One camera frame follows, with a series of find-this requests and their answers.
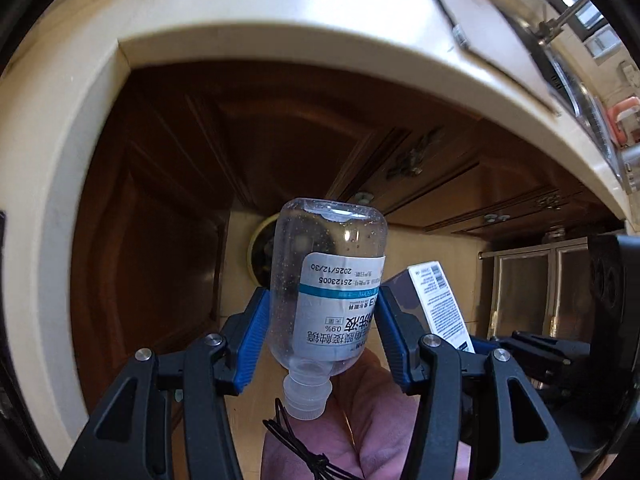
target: beige floor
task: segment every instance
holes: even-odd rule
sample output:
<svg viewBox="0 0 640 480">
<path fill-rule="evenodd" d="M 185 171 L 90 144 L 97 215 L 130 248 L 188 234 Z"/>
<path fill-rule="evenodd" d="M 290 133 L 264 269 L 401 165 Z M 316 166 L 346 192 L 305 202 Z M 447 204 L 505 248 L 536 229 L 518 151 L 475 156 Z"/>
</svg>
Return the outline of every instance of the beige floor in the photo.
<svg viewBox="0 0 640 480">
<path fill-rule="evenodd" d="M 232 213 L 226 241 L 222 277 L 222 323 L 226 317 L 242 312 L 255 285 L 246 270 L 246 248 L 262 217 L 244 212 Z M 438 260 L 458 300 L 470 333 L 475 332 L 476 275 L 478 252 L 484 244 L 466 237 L 429 236 L 391 228 L 386 245 L 384 278 L 413 264 Z M 378 330 L 372 327 L 367 341 L 386 365 Z M 226 406 L 236 451 L 244 478 L 258 479 L 264 426 L 262 420 L 273 416 L 273 400 L 282 396 L 282 368 L 267 348 L 263 348 L 254 380 L 240 397 L 227 397 Z"/>
</svg>

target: bottle cap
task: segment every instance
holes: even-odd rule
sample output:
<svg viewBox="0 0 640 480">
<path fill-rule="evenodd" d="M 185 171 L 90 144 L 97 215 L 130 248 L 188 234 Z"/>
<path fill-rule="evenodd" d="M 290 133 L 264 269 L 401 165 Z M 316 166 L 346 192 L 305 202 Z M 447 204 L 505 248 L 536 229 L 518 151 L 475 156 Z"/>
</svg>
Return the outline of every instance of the bottle cap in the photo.
<svg viewBox="0 0 640 480">
<path fill-rule="evenodd" d="M 326 400 L 333 386 L 327 380 L 322 384 L 301 384 L 287 375 L 283 382 L 284 407 L 287 413 L 298 420 L 313 420 L 324 413 Z"/>
</svg>

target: clear plastic bottle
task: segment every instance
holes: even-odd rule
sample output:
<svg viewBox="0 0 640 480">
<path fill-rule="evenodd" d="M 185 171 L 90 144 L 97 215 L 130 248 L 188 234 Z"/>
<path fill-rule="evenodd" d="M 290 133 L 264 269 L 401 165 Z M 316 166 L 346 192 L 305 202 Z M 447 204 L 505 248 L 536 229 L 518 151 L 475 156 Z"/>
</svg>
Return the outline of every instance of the clear plastic bottle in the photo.
<svg viewBox="0 0 640 480">
<path fill-rule="evenodd" d="M 385 261 L 386 221 L 375 209 L 297 198 L 276 224 L 267 342 L 289 370 L 285 406 L 318 418 L 329 377 L 356 362 L 369 333 Z"/>
</svg>

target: barcode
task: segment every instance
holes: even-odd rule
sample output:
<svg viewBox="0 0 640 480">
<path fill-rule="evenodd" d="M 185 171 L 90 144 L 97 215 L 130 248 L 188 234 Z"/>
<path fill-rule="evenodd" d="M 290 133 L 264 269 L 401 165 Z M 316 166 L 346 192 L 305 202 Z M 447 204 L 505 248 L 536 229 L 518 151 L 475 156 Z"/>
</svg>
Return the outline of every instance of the barcode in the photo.
<svg viewBox="0 0 640 480">
<path fill-rule="evenodd" d="M 440 272 L 439 266 L 437 265 L 431 266 L 431 272 L 433 272 L 433 277 L 436 279 L 436 282 L 438 283 L 438 288 L 444 288 L 445 286 L 447 286 L 447 283 L 445 283 L 444 277 Z"/>
</svg>

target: small cardboard box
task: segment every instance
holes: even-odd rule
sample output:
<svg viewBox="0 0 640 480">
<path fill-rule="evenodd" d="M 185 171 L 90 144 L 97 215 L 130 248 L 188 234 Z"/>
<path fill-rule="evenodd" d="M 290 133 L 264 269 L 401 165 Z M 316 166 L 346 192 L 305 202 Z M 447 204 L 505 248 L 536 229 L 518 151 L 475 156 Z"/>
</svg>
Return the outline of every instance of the small cardboard box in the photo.
<svg viewBox="0 0 640 480">
<path fill-rule="evenodd" d="M 420 320 L 433 333 L 458 350 L 474 352 L 465 320 L 439 262 L 407 267 L 383 285 L 393 292 L 400 309 Z"/>
</svg>

